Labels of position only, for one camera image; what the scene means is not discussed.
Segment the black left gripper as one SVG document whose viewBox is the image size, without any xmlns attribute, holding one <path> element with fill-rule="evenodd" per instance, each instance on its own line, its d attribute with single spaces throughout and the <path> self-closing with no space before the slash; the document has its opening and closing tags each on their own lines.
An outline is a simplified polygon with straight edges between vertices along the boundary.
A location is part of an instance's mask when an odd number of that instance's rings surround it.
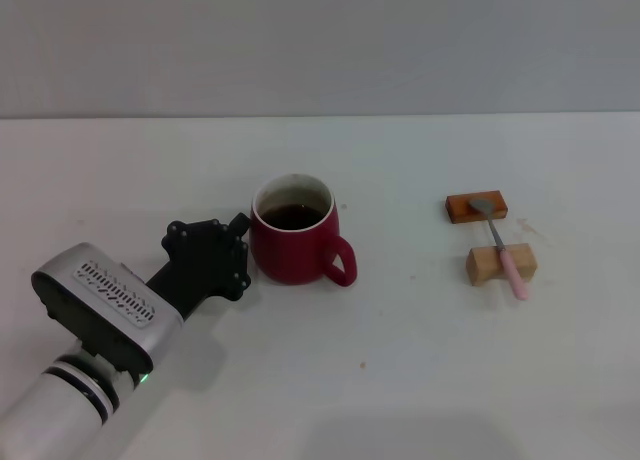
<svg viewBox="0 0 640 460">
<path fill-rule="evenodd" d="M 146 286 L 188 319 L 210 297 L 239 300 L 251 285 L 248 244 L 251 219 L 238 213 L 228 224 L 213 219 L 174 221 L 161 245 L 169 261 Z"/>
</svg>

